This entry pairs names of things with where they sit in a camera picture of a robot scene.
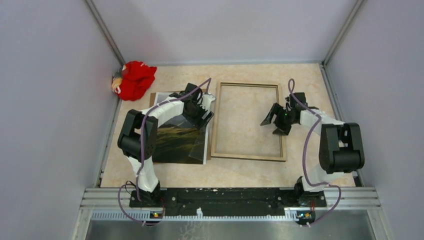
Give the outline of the wooden picture frame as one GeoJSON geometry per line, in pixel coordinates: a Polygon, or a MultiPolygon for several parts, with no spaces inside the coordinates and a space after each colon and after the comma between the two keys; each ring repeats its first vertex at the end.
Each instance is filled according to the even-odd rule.
{"type": "Polygon", "coordinates": [[[260,125],[274,103],[283,103],[278,83],[221,81],[216,86],[211,156],[285,162],[286,138],[260,125]]]}

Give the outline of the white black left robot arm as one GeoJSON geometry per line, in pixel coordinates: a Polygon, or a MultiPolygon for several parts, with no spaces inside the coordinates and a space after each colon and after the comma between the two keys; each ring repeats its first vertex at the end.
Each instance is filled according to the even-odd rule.
{"type": "Polygon", "coordinates": [[[163,101],[144,110],[131,109],[125,116],[117,146],[130,162],[135,175],[134,199],[154,207],[160,202],[160,181],[154,166],[158,128],[174,117],[182,116],[199,130],[214,116],[215,96],[188,83],[185,90],[169,94],[163,101]]]}

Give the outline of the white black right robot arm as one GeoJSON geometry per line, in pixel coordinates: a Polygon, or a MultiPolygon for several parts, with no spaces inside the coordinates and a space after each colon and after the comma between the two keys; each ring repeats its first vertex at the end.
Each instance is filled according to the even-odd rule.
{"type": "Polygon", "coordinates": [[[361,130],[357,123],[336,120],[309,106],[303,92],[292,92],[285,101],[285,106],[274,103],[260,125],[274,124],[273,134],[279,136],[288,136],[296,124],[309,128],[302,152],[303,176],[298,178],[292,192],[297,205],[307,206],[333,181],[364,166],[361,130]],[[306,154],[312,133],[320,136],[319,163],[309,171],[306,154]]]}

